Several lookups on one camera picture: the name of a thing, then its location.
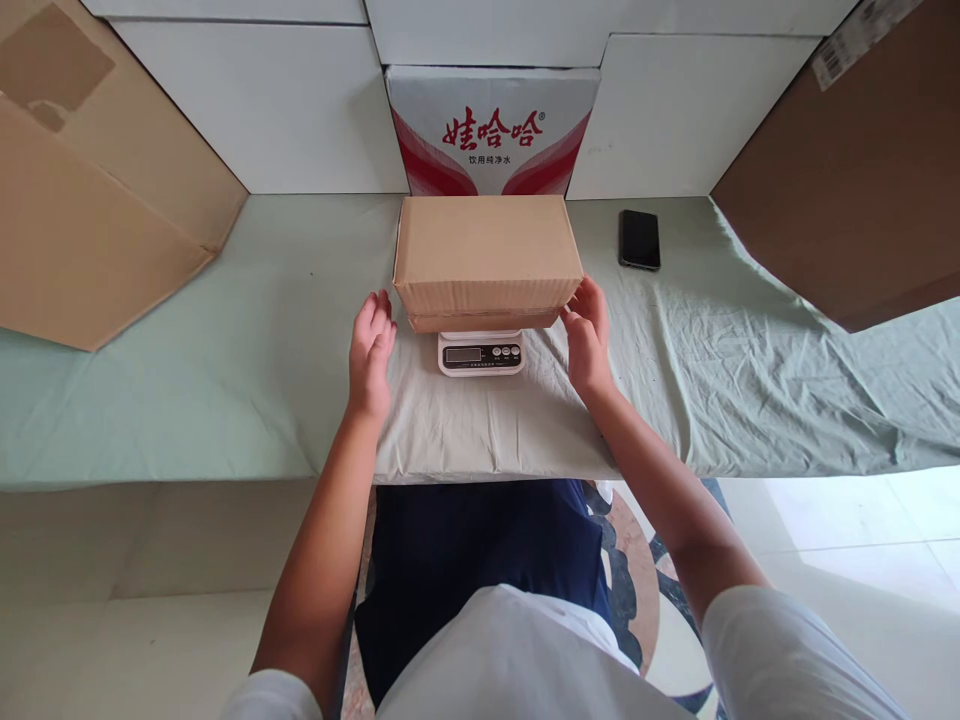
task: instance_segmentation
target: patterned rug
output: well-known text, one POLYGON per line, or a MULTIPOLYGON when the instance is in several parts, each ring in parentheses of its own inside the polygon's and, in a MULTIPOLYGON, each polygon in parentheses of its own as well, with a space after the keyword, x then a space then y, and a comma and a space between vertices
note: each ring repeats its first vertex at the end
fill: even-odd
MULTIPOLYGON (((663 542, 625 482, 581 482, 593 521, 603 530, 600 552, 620 649, 640 668, 642 677, 697 718, 726 720, 700 634, 663 542)), ((702 482, 727 511, 719 483, 713 478, 702 482)), ((358 603, 365 596, 375 517, 376 493, 371 493, 358 603)), ((355 632, 350 641, 340 716, 343 720, 369 720, 374 716, 355 632)))

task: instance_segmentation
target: hand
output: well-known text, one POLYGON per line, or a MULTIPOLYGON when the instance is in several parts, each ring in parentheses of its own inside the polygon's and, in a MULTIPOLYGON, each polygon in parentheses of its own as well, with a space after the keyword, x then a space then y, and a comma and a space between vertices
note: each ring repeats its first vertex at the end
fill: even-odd
POLYGON ((347 411, 383 424, 390 412, 387 361, 393 352, 397 324, 387 291, 370 293, 353 322, 350 344, 350 400, 347 411))
POLYGON ((607 348, 610 318, 607 298, 593 278, 584 275, 577 292, 560 311, 570 346, 570 382, 580 398, 615 389, 607 348))

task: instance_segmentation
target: chinese characters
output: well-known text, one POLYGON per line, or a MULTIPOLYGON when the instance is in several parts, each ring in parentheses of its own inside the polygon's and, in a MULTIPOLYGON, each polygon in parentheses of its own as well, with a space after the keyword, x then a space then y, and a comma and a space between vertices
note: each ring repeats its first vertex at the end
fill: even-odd
MULTIPOLYGON (((478 142, 486 141, 488 148, 499 148, 503 143, 503 138, 509 135, 514 140, 519 141, 520 147, 530 147, 533 145, 533 139, 537 135, 542 135, 543 130, 537 127, 537 120, 541 122, 544 119, 543 113, 531 112, 522 125, 513 125, 507 127, 500 119, 500 108, 493 111, 490 121, 479 125, 476 129, 476 141, 474 140, 473 126, 477 124, 473 117, 473 109, 467 105, 465 108, 465 119, 460 122, 459 119, 453 119, 453 125, 447 123, 447 132, 443 136, 443 142, 447 145, 458 145, 461 150, 476 150, 478 142)), ((471 155, 471 164, 477 165, 499 165, 509 163, 509 156, 502 155, 471 155)))
POLYGON ((471 165, 509 165, 509 155, 471 155, 471 165))

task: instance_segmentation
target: barcode label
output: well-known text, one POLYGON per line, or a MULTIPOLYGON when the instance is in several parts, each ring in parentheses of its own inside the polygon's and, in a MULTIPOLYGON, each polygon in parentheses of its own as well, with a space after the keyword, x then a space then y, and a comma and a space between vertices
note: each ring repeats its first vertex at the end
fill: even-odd
POLYGON ((843 72, 843 65, 840 64, 840 58, 837 57, 837 51, 833 49, 833 45, 829 43, 823 48, 821 53, 824 63, 827 66, 827 72, 830 73, 830 79, 836 80, 840 77, 840 73, 843 72))
POLYGON ((864 0, 837 31, 823 41, 811 67, 826 90, 880 42, 923 0, 864 0))

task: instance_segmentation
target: white shirt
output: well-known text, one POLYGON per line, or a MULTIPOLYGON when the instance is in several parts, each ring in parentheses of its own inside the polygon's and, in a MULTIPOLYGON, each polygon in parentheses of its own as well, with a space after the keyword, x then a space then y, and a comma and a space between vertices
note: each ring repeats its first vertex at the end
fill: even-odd
MULTIPOLYGON (((820 618, 774 590, 731 588, 701 628, 733 720, 905 718, 820 618)), ((381 720, 693 716, 640 678, 613 631, 578 605, 508 585, 478 590, 397 678, 381 720)), ((319 720, 299 678, 248 677, 222 720, 319 720)))

